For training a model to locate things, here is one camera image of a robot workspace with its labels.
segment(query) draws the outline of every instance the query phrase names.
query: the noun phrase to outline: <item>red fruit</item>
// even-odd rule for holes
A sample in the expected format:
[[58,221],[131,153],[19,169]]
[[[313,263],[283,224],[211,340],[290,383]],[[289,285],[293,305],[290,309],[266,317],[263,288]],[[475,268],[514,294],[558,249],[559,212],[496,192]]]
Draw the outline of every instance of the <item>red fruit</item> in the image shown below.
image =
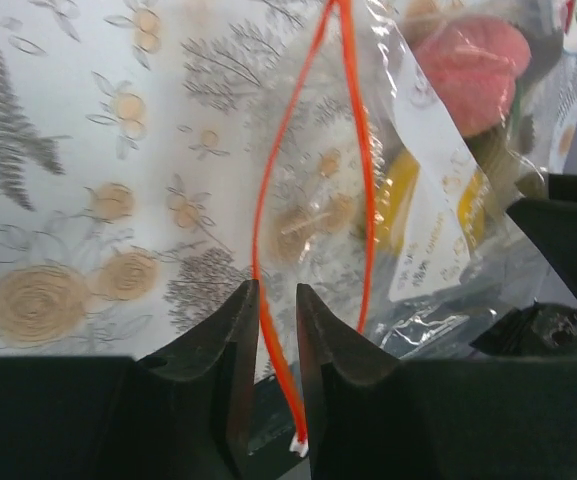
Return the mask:
[[515,80],[530,63],[530,47],[521,32],[483,15],[449,23],[414,53],[464,137],[484,132],[508,115]]

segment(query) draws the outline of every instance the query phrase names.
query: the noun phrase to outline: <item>fern leaf print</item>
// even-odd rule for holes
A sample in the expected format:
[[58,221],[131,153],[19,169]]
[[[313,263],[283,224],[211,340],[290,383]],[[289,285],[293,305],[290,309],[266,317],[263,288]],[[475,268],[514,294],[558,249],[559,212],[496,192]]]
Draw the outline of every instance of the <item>fern leaf print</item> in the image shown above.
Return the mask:
[[0,50],[0,194],[20,207],[34,207],[25,187],[24,166],[33,161],[53,175],[63,175],[55,138],[42,138],[23,113]]

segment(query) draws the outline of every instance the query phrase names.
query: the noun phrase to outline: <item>ziplock bag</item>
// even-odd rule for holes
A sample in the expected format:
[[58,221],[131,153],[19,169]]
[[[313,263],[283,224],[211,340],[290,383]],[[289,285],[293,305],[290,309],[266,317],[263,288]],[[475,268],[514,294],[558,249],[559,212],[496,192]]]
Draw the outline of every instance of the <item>ziplock bag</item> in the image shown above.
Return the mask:
[[[525,109],[563,42],[561,12],[549,1],[493,1],[416,19],[423,29],[403,24],[414,32],[410,44],[389,13],[376,2],[326,3],[314,34],[307,29],[288,47],[253,108],[253,155],[264,172],[253,272],[279,272],[289,291],[313,285],[338,317],[362,333],[368,325],[382,344],[411,301],[437,310],[466,295],[483,300],[490,289],[496,297],[508,280],[498,264],[488,277],[486,267],[507,262],[522,237],[504,209],[535,172],[522,155],[534,135]],[[530,187],[540,194],[538,181]],[[272,324],[293,309],[292,297],[264,303],[261,321],[303,441],[294,357],[282,357],[281,322]],[[457,323],[439,315],[446,327]],[[474,320],[467,310],[455,316]],[[415,329],[415,347],[441,333],[409,323],[403,336]]]

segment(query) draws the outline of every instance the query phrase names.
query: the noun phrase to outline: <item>floral pattern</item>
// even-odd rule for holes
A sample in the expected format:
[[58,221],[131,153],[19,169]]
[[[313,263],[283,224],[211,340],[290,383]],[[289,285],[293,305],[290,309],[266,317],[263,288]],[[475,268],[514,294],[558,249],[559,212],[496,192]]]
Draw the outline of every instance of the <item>floral pattern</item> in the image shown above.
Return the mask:
[[[268,98],[272,72],[323,3],[0,0],[0,354],[146,355],[251,277],[260,174],[251,157],[261,157],[255,145],[270,141],[268,115],[281,108]],[[385,3],[408,17],[461,4]],[[278,166],[276,178],[294,183],[297,167],[318,163],[314,177],[330,185],[314,211],[299,204],[311,192],[277,182],[273,202],[296,205],[269,209],[275,235],[264,245],[282,266],[299,262],[312,235],[334,237],[360,213],[357,195],[338,188],[343,148],[305,152],[298,141],[310,126],[351,121],[339,80],[305,92],[282,144],[295,164]],[[573,83],[563,110],[577,103]],[[357,245],[314,246],[299,275],[264,265],[289,360],[298,281],[349,323],[357,318],[360,299],[348,292],[361,288],[363,259],[347,251]],[[350,257],[356,263],[324,274]],[[271,373],[260,343],[257,378]]]

